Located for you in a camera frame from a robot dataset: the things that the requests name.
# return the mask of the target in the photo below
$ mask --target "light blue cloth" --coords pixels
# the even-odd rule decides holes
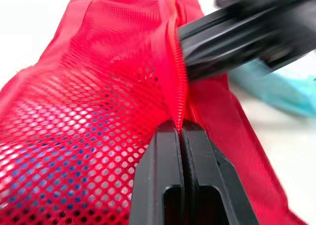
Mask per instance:
[[[306,80],[288,78],[276,72],[263,74],[264,63],[254,60],[233,69],[230,81],[269,105],[302,116],[316,117],[316,76]]]

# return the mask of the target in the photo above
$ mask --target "red nylon fabric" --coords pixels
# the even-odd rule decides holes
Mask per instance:
[[[0,223],[126,225],[158,125],[184,117],[177,26],[197,0],[72,0],[39,62],[0,92]],[[188,116],[234,163],[261,224],[304,224],[226,76],[190,85]]]

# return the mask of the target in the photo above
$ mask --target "white surface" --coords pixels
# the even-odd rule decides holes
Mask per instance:
[[[35,64],[52,39],[69,0],[0,0],[0,88]],[[205,14],[211,0],[199,0]],[[307,56],[289,68],[315,73]],[[233,87],[288,196],[290,208],[316,225],[316,120],[287,115]]]

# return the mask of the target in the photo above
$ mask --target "red mesh bag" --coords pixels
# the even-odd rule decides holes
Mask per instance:
[[[72,0],[39,62],[0,92],[0,223],[128,224],[136,166],[159,124],[181,129],[177,27],[197,0]],[[226,76],[190,86],[187,118],[235,165],[261,224],[303,224]]]

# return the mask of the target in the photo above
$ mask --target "zipper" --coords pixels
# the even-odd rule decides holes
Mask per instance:
[[[167,26],[167,37],[168,43],[170,45],[172,55],[171,60],[176,73],[176,81],[178,87],[178,96],[177,96],[177,110],[176,115],[173,115],[173,121],[176,125],[176,129],[178,134],[181,135],[182,122],[184,119],[184,113],[186,108],[186,101],[188,96],[188,78],[187,72],[185,68],[185,62],[182,56],[182,49],[180,40],[178,38],[178,27],[185,21],[182,17],[179,16],[181,14],[180,4],[177,3],[176,0],[166,0],[169,11],[171,13],[171,17]]]

